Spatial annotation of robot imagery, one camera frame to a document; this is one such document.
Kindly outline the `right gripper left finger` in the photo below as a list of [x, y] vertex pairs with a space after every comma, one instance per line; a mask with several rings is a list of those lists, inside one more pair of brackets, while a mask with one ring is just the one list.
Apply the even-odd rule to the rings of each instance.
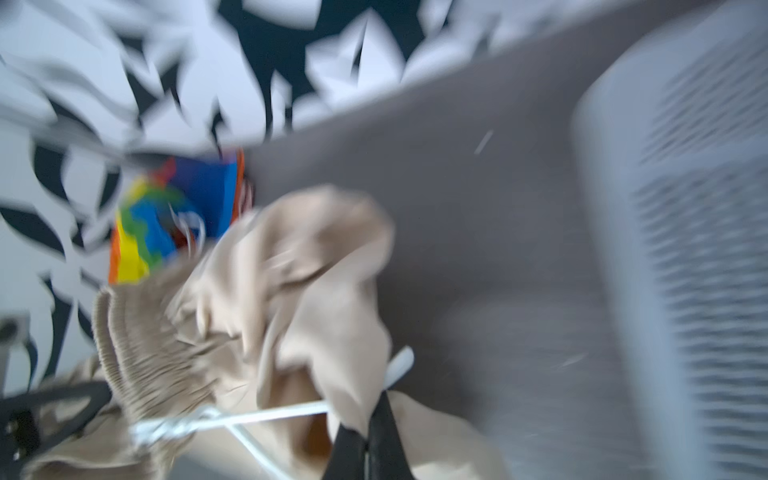
[[323, 480], [364, 480], [366, 440], [340, 425]]

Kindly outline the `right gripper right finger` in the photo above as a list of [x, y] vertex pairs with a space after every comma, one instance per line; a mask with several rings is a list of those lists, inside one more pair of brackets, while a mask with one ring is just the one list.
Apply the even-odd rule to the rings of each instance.
[[371, 480], [414, 480], [389, 402], [381, 393], [369, 422], [367, 478]]

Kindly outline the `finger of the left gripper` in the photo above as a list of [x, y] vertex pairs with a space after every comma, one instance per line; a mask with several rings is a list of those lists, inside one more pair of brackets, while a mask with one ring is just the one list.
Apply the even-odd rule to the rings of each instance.
[[26, 465], [81, 433], [109, 404], [104, 381], [43, 388], [1, 400], [1, 463]]

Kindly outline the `beige shorts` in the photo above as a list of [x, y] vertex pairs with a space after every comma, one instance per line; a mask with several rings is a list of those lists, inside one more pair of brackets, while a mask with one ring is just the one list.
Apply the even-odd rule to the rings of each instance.
[[339, 427], [367, 433], [391, 337], [376, 279], [394, 243], [368, 195], [319, 186], [241, 217], [202, 256], [181, 256], [97, 295], [97, 353], [57, 386], [103, 380], [113, 398], [78, 434], [33, 459], [25, 479], [164, 479], [184, 452], [239, 479], [265, 469], [223, 429], [149, 446], [138, 421], [211, 405], [247, 413], [325, 400], [326, 418], [251, 425], [296, 479], [320, 478]]

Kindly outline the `multicolour shorts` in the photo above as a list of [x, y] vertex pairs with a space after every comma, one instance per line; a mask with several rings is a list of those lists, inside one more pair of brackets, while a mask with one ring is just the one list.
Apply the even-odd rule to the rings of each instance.
[[179, 255], [194, 256], [254, 205], [245, 156], [173, 156], [138, 177], [122, 197], [111, 235], [107, 282], [136, 283]]

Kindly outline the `white plastic basket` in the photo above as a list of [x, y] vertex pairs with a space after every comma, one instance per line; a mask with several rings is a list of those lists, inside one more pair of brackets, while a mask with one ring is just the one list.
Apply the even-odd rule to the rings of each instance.
[[572, 132], [653, 475], [765, 478], [766, 3], [649, 33]]

